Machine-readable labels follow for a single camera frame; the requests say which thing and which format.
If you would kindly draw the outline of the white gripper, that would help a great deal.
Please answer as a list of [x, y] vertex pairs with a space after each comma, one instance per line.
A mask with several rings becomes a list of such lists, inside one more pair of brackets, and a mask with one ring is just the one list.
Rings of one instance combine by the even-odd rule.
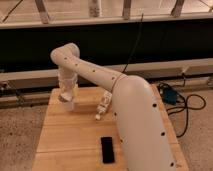
[[72, 100], [74, 98], [74, 88], [77, 83], [77, 76], [71, 78], [59, 78], [60, 98], [63, 100]]

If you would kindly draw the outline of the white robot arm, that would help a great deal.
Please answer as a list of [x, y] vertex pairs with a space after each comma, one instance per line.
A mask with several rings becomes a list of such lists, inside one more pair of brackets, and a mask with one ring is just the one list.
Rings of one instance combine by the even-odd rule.
[[74, 99], [76, 76], [112, 94], [112, 106], [128, 171], [176, 171], [157, 99], [142, 77], [99, 66], [80, 58], [77, 45], [68, 43], [51, 52], [59, 68], [60, 99]]

